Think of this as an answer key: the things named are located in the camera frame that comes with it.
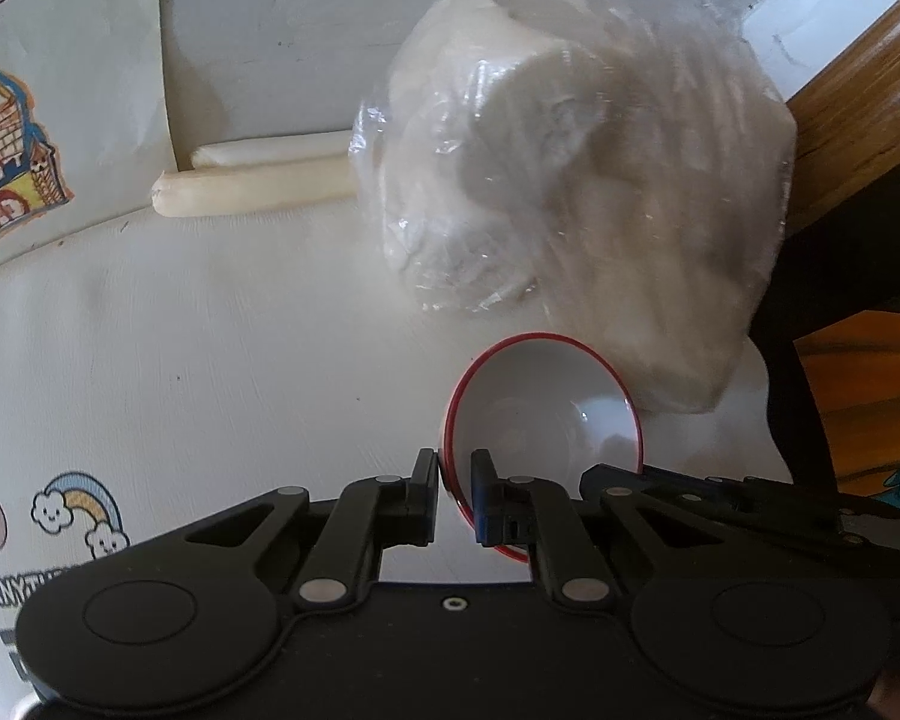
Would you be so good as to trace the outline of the houses drawing paper sheet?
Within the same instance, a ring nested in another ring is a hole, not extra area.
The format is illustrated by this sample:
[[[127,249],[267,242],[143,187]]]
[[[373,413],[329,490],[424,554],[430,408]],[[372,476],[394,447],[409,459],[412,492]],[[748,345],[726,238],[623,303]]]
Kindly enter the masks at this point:
[[[0,265],[173,166],[159,0],[0,0]]]

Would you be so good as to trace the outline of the rear white rolled stick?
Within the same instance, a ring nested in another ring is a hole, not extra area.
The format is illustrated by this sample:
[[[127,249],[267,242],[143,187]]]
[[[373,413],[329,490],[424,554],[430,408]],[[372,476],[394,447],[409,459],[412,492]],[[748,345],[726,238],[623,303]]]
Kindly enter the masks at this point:
[[[346,154],[350,143],[349,130],[245,138],[198,146],[190,154],[190,164],[193,169],[208,169],[319,160]]]

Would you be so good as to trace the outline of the orange cartoon cloth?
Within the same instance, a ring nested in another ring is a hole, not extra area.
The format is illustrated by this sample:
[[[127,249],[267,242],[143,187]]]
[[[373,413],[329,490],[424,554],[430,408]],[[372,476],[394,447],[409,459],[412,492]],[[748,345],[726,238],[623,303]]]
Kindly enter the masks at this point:
[[[900,313],[864,310],[797,340],[837,488],[900,510]]]

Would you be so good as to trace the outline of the white bowl red rim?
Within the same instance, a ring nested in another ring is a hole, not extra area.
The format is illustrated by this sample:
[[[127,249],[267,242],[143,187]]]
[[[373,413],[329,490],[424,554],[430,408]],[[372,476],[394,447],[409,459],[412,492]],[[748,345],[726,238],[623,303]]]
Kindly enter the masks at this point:
[[[484,349],[461,374],[443,415],[443,484],[475,522],[471,454],[487,450],[499,476],[534,476],[578,495],[583,473],[610,465],[639,473],[645,440],[631,395],[590,346],[528,332]]]

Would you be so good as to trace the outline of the plastic bag of buns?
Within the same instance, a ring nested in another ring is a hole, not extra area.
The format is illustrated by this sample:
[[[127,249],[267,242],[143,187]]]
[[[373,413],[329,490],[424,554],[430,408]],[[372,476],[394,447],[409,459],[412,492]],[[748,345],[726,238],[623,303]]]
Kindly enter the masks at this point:
[[[713,0],[437,0],[349,154],[421,307],[530,304],[640,408],[704,413],[769,283],[796,144]]]

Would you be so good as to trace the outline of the front white rolled stick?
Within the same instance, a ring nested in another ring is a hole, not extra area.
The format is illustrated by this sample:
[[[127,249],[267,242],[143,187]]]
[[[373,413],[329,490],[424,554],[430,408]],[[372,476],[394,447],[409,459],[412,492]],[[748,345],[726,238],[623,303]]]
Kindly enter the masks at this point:
[[[151,188],[151,205],[165,218],[203,218],[284,210],[354,193],[356,181],[346,156],[331,156],[165,172]]]

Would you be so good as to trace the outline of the white rolled stick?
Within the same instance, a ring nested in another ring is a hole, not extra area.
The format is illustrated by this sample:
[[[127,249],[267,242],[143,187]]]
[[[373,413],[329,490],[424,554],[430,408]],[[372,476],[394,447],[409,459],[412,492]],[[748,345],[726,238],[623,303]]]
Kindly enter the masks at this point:
[[[346,156],[331,156],[165,172],[151,188],[151,205],[165,218],[203,218],[284,210],[354,193],[356,181]]]
[[[198,146],[190,154],[190,164],[193,169],[208,169],[319,160],[346,154],[350,143],[349,130],[245,138]]]

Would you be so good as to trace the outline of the wooden furniture edge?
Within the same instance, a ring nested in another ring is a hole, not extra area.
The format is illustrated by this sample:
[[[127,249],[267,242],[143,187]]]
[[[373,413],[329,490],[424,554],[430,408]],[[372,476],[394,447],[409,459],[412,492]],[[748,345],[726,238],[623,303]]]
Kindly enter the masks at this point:
[[[900,165],[900,0],[788,101],[798,125],[787,231]]]

